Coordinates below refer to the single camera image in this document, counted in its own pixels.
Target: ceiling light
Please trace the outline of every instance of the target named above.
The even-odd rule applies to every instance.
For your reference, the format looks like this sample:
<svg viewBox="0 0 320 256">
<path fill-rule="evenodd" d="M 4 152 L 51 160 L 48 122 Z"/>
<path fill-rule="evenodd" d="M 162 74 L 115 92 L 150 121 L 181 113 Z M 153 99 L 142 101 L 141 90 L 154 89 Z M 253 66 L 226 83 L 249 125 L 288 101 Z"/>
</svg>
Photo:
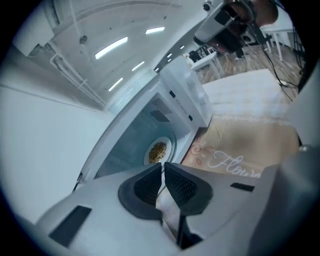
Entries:
<svg viewBox="0 0 320 256">
<path fill-rule="evenodd" d="M 163 31 L 165 30 L 165 27 L 162 26 L 162 27 L 156 27 L 156 28 L 151 28 L 151 29 L 148 29 L 145 34 L 151 34 L 151 33 L 155 33 L 155 32 L 160 32 L 160 31 Z"/>
<path fill-rule="evenodd" d="M 135 71 L 137 68 L 139 68 L 143 63 L 145 63 L 144 61 L 142 61 L 140 64 L 138 64 L 138 65 L 136 65 L 133 69 L 132 69 L 132 71 Z"/>
<path fill-rule="evenodd" d="M 128 37 L 124 37 L 116 42 L 114 42 L 113 44 L 110 44 L 109 46 L 107 46 L 106 48 L 102 49 L 101 51 L 99 51 L 96 55 L 95 58 L 99 59 L 101 58 L 103 55 L 105 55 L 107 52 L 110 52 L 112 49 L 118 47 L 119 45 L 124 44 L 125 42 L 128 41 Z"/>
<path fill-rule="evenodd" d="M 124 78 L 121 77 L 118 81 L 115 82 L 114 85 L 111 86 L 111 88 L 110 88 L 108 91 L 111 92 L 111 90 L 112 90 L 113 88 L 115 88 L 115 87 L 117 86 L 117 84 L 119 84 L 123 79 L 124 79 Z"/>
</svg>

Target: wooden floor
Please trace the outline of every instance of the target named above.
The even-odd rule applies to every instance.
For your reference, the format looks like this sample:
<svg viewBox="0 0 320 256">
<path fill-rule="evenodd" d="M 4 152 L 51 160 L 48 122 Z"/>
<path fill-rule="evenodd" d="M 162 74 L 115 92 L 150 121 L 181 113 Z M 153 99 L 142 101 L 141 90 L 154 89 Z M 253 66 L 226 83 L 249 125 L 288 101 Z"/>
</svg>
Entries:
<svg viewBox="0 0 320 256">
<path fill-rule="evenodd" d="M 272 60 L 279 78 L 297 85 L 301 75 L 299 74 L 300 68 L 296 62 L 295 54 L 286 46 L 281 45 L 280 48 L 283 61 L 280 61 L 276 47 L 271 48 L 271 53 L 268 50 L 266 50 L 266 52 Z M 236 60 L 235 53 L 218 56 L 225 77 L 261 69 L 269 69 L 274 75 L 272 66 L 260 46 L 245 47 L 243 48 L 243 52 L 244 56 L 239 60 Z M 202 68 L 197 74 L 202 84 L 218 79 L 209 66 Z"/>
</svg>

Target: ceiling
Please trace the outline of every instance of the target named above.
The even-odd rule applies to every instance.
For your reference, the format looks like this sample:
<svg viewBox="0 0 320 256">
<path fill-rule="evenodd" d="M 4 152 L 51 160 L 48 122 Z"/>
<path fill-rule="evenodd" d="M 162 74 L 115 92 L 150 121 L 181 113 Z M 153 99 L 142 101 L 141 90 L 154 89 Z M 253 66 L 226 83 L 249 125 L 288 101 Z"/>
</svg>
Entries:
<svg viewBox="0 0 320 256">
<path fill-rule="evenodd" d="M 203 0 L 51 0 L 55 17 L 54 42 L 73 68 L 106 102 L 127 81 L 162 67 L 184 53 L 195 26 L 206 17 Z M 147 29 L 164 31 L 145 34 Z M 80 37 L 87 36 L 84 44 Z M 95 54 L 110 44 L 128 41 L 103 57 Z M 143 62 L 135 71 L 132 69 Z M 120 78 L 123 80 L 108 89 Z"/>
</svg>

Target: white table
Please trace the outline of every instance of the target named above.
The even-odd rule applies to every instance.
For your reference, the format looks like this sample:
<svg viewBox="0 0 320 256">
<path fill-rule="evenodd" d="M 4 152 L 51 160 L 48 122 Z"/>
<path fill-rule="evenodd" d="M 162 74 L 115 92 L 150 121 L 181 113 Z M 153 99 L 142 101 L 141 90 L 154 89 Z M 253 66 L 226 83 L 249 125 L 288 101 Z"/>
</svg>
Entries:
<svg viewBox="0 0 320 256">
<path fill-rule="evenodd" d="M 283 33 L 288 33 L 293 31 L 293 24 L 289 15 L 284 10 L 278 7 L 278 19 L 275 21 L 275 23 L 271 25 L 262 26 L 260 29 L 264 35 L 270 34 L 273 36 L 276 48 L 278 50 L 280 61 L 283 61 L 277 34 L 280 34 L 280 36 L 282 37 L 282 42 L 283 44 L 285 44 Z M 269 42 L 266 42 L 266 45 L 268 47 L 269 52 L 271 53 Z"/>
<path fill-rule="evenodd" d="M 220 79 L 221 77 L 225 76 L 225 72 L 217 58 L 217 52 L 209 54 L 208 56 L 198 60 L 191 66 L 193 71 L 197 71 L 207 65 L 210 65 L 213 69 L 215 75 Z"/>
</svg>

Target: food on plate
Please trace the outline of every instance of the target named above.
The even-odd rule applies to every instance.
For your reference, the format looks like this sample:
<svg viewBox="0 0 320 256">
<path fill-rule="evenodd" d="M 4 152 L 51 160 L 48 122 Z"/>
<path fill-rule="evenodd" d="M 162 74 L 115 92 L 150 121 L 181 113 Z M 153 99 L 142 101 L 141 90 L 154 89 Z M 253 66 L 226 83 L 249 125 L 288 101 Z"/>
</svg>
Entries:
<svg viewBox="0 0 320 256">
<path fill-rule="evenodd" d="M 149 152 L 149 163 L 156 164 L 162 158 L 165 157 L 167 150 L 167 145 L 163 142 L 154 144 L 153 148 Z"/>
</svg>

